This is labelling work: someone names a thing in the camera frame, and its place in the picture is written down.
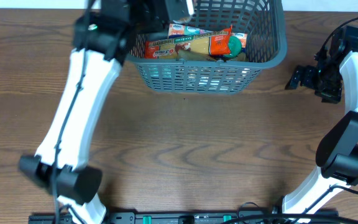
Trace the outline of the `teal snack packet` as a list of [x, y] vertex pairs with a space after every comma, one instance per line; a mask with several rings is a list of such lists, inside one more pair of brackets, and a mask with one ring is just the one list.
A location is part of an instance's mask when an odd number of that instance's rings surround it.
[[152, 83], [161, 85], [164, 82], [170, 83], [172, 81], [174, 69], [171, 66], [151, 66], [149, 68], [149, 75]]

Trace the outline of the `spaghetti pasta packet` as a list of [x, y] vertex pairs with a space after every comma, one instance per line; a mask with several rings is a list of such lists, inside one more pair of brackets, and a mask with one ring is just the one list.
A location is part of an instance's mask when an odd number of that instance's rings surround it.
[[144, 58], [173, 59], [179, 50], [203, 55], [230, 54], [229, 40], [232, 27], [205, 34], [188, 35], [172, 39], [147, 41], [145, 43]]

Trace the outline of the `gold foil snack bag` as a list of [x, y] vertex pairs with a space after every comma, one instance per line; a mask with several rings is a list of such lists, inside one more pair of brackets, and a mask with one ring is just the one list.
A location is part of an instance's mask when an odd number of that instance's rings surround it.
[[217, 56], [210, 56], [205, 54], [199, 54], [195, 52], [190, 52], [187, 50], [179, 50], [177, 54], [177, 60], [186, 60], [186, 61], [207, 61], [207, 62], [216, 62], [218, 60], [223, 61], [236, 61], [236, 62], [248, 62], [249, 59], [247, 58], [244, 52], [241, 52], [239, 55], [229, 58], [223, 55]]

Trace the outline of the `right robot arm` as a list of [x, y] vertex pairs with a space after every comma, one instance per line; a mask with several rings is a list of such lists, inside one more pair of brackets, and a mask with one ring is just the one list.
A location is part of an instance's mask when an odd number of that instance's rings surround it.
[[323, 103], [344, 99], [345, 115], [319, 143], [311, 174], [282, 198], [280, 213], [314, 214], [358, 185], [358, 28], [340, 27], [331, 37], [330, 48], [315, 55], [317, 64], [296, 67], [285, 88], [307, 87]]

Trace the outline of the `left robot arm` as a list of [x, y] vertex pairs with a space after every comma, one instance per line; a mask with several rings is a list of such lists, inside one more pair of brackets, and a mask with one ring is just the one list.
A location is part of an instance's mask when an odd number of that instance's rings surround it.
[[19, 170], [52, 195], [54, 223], [67, 209], [75, 223], [102, 223], [107, 209], [98, 196], [102, 172], [88, 164], [90, 145], [107, 94], [139, 34], [160, 32], [171, 21], [189, 21], [191, 0], [93, 1], [74, 25], [65, 88], [50, 129]]

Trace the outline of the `green lid jar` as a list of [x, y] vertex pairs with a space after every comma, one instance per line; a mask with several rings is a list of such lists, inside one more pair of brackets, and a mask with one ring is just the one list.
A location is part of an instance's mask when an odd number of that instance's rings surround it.
[[230, 53], [229, 54], [224, 54], [224, 57], [226, 57], [226, 58], [234, 58], [241, 52], [242, 43], [237, 37], [230, 36], [228, 47], [229, 47]]

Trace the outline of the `colourful tissue pack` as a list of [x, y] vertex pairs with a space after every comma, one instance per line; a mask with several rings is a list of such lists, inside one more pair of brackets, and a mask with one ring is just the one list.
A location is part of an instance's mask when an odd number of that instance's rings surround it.
[[[206, 34], [206, 33], [211, 33], [211, 31], [200, 29], [200, 28], [195, 28], [195, 27], [191, 27], [191, 26], [184, 26], [184, 25], [180, 25], [180, 24], [170, 24], [169, 28], [168, 28], [168, 38], [169, 39], [172, 39], [175, 37]], [[247, 34], [232, 32], [231, 36], [234, 36], [240, 40], [241, 46], [243, 49], [246, 47]]]

